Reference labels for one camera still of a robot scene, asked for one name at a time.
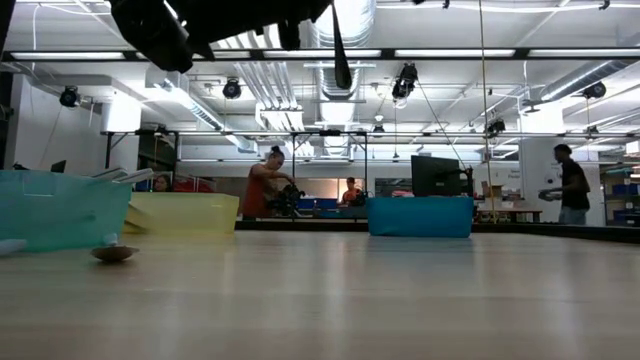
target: yellow plastic bin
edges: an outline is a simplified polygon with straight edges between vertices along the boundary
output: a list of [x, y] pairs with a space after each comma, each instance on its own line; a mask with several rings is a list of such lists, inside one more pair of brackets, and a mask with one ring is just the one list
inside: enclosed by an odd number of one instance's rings
[[124, 232], [233, 234], [240, 199], [225, 194], [133, 193]]

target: small round object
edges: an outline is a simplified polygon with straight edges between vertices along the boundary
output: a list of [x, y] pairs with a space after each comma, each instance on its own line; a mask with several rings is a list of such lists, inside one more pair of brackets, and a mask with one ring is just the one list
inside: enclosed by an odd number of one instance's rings
[[107, 246], [91, 250], [91, 255], [93, 255], [93, 257], [98, 260], [107, 263], [114, 263], [121, 262], [130, 258], [138, 251], [138, 249], [128, 246]]

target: man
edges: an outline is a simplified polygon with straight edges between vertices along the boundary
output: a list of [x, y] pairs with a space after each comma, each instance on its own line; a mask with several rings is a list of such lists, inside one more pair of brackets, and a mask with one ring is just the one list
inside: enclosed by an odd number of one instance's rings
[[586, 225], [589, 199], [587, 193], [591, 191], [584, 171], [573, 159], [571, 148], [560, 144], [553, 148], [554, 156], [562, 164], [562, 187], [540, 191], [541, 196], [549, 196], [552, 192], [562, 192], [562, 208], [560, 209], [561, 224]]
[[347, 178], [347, 191], [342, 194], [341, 204], [351, 205], [351, 203], [360, 195], [360, 189], [356, 188], [356, 179]]

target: computer monitor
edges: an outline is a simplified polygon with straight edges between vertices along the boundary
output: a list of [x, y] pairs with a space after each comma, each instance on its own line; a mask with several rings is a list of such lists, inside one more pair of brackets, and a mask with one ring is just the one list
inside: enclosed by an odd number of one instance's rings
[[63, 173], [64, 168], [67, 166], [67, 160], [62, 160], [51, 165], [51, 172]]
[[413, 195], [459, 196], [462, 193], [458, 160], [431, 156], [411, 157]]

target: desk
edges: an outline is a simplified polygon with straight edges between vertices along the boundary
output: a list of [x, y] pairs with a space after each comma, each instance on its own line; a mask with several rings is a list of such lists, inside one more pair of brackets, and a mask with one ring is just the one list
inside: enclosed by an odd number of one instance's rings
[[[491, 214], [493, 212], [493, 210], [491, 208], [478, 208], [478, 214], [482, 215], [482, 214]], [[503, 208], [503, 207], [496, 207], [495, 208], [495, 212], [496, 213], [501, 213], [501, 214], [509, 214], [509, 220], [512, 223], [517, 223], [518, 222], [518, 215], [519, 214], [532, 214], [533, 215], [533, 222], [540, 222], [540, 214], [542, 213], [542, 210], [539, 209], [531, 209], [531, 208]]]

